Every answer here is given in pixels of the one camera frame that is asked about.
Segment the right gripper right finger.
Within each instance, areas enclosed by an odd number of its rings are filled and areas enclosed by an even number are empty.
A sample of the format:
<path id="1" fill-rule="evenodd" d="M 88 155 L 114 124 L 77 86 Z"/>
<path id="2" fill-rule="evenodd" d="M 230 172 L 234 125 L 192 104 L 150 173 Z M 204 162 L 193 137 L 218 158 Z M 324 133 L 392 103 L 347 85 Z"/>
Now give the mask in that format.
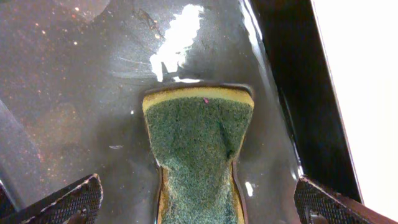
<path id="1" fill-rule="evenodd" d="M 301 223 L 397 224 L 305 175 L 298 179 L 294 203 Z"/>

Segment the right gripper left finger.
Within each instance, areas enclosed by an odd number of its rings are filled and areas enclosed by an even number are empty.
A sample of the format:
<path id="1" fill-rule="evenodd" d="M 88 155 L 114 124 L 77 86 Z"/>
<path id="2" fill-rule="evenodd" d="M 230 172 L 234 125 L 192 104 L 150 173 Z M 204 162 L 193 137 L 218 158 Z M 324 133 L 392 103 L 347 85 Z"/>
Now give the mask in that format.
<path id="1" fill-rule="evenodd" d="M 1 219 L 1 223 L 89 223 L 93 224 L 103 201 L 98 174 L 86 177 L 48 197 Z"/>

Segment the green and yellow sponge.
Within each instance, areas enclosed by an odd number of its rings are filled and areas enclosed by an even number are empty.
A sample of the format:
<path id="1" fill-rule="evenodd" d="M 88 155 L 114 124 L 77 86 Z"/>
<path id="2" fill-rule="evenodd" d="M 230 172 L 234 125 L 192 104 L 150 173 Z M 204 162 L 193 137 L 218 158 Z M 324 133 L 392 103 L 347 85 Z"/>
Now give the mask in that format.
<path id="1" fill-rule="evenodd" d="M 148 94 L 142 110 L 160 168 L 158 223 L 244 223 L 234 166 L 252 120 L 246 90 L 193 86 Z"/>

